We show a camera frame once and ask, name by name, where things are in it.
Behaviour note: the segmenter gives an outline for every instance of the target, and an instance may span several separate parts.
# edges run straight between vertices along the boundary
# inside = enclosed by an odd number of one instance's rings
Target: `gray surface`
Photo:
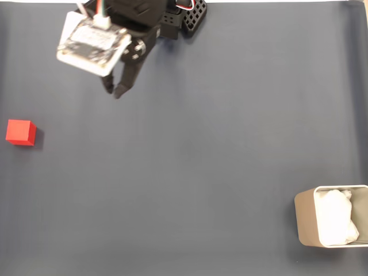
[[[294,196],[367,183],[363,3],[212,4],[115,101],[58,62],[74,5],[0,4],[0,272],[367,275],[368,250],[302,246]]]

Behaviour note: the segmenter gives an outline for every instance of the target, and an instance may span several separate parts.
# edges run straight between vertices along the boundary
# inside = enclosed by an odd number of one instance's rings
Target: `bin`
[[[320,241],[315,195],[317,191],[333,189],[351,191],[351,219],[359,231],[359,238],[353,243],[339,246],[327,246]],[[368,247],[368,186],[319,186],[297,194],[294,201],[299,240],[303,245],[325,248]]]

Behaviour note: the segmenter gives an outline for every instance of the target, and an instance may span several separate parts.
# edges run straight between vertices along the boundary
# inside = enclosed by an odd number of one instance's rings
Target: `cube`
[[[35,145],[36,129],[31,121],[9,120],[5,140],[13,145]]]

